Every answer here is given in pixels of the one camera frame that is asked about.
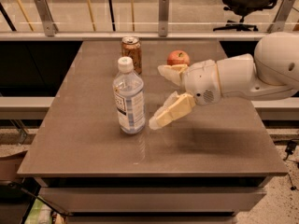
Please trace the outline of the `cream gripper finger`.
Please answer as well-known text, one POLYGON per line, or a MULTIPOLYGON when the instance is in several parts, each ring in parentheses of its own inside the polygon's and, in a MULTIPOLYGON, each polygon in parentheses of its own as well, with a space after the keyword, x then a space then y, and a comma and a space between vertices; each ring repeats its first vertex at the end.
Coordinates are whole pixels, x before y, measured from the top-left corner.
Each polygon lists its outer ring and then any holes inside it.
POLYGON ((158 71, 162 77, 177 86, 182 85, 182 75, 188 69, 187 64, 159 65, 158 71))
POLYGON ((149 127, 152 130, 161 129, 171 122, 191 113, 195 106, 196 103, 192 95, 187 92, 178 94, 174 91, 149 119, 149 127))

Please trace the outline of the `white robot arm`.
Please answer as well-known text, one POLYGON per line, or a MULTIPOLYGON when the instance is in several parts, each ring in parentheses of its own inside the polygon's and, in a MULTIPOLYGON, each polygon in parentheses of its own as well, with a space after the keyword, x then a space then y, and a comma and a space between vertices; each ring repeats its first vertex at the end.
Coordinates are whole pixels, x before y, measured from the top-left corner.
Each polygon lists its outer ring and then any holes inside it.
POLYGON ((149 120, 152 130, 188 115, 197 105, 216 104, 223 98, 289 98, 299 91, 299 34, 267 35, 257 43, 252 55, 192 65, 160 65, 158 71, 184 92, 173 92, 155 112, 149 120))

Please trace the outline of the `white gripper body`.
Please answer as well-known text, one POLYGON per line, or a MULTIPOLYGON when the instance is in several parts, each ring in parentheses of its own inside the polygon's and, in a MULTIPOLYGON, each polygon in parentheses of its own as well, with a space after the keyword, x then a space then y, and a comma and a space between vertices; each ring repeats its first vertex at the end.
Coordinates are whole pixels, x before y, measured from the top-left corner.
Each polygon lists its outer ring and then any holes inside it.
POLYGON ((212 60, 194 63, 183 74, 183 87, 197 105, 216 104, 221 99, 217 64, 212 60))

